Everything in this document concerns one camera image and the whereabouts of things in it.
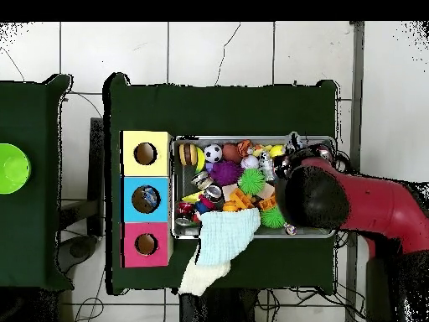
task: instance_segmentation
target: metal tray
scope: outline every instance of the metal tray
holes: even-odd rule
[[[194,145],[204,148],[211,143],[219,144],[224,143],[238,143],[244,139],[250,139],[253,143],[259,143],[264,146],[272,144],[286,144],[289,140],[289,135],[286,136],[199,136],[192,138],[177,137],[172,141],[173,152],[173,182],[172,182],[172,232],[177,238],[196,238],[199,235],[199,227],[182,227],[177,225],[175,221],[176,208],[178,202],[183,196],[191,195],[198,191],[197,187],[190,183],[191,179],[195,176],[194,166],[183,166],[178,158],[178,146],[182,143],[193,143]],[[336,147],[336,142],[331,137],[327,136],[301,136],[302,142],[305,145],[322,143],[330,140],[333,146]],[[255,238],[328,238],[335,232],[324,229],[315,228],[297,228],[295,236],[289,236],[284,229],[272,229],[260,226],[255,232]]]

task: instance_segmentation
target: green spiky ball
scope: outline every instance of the green spiky ball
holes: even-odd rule
[[[265,184],[264,174],[256,168],[245,169],[244,173],[238,180],[238,185],[243,193],[246,195],[256,195],[259,193]]]
[[[277,205],[270,210],[261,211],[261,224],[270,228],[281,228],[285,224],[285,219]]]

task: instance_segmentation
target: light blue cloth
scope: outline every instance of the light blue cloth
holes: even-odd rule
[[[237,257],[261,224],[258,209],[206,212],[199,219],[203,225],[196,264],[205,266],[226,263]]]

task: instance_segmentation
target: table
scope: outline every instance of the table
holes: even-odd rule
[[[335,137],[336,85],[264,87],[132,86],[122,73],[103,87],[105,102],[106,288],[177,288],[197,241],[175,240],[167,267],[121,268],[119,132],[182,135],[301,135]],[[253,240],[231,262],[216,288],[319,286],[333,293],[334,236]]]
[[[54,261],[59,237],[59,103],[68,75],[46,82],[0,81],[0,142],[21,148],[32,164],[28,183],[0,195],[0,286],[71,289]]]

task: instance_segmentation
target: towel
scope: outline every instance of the towel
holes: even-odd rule
[[[191,293],[201,296],[205,289],[213,284],[216,279],[224,277],[230,271],[230,262],[215,266],[199,266],[195,264],[197,254],[198,248],[184,271],[182,283],[178,289],[178,293],[180,294]]]
[[[261,224],[258,209],[238,212],[212,211],[202,214],[197,265],[227,263],[243,252]]]

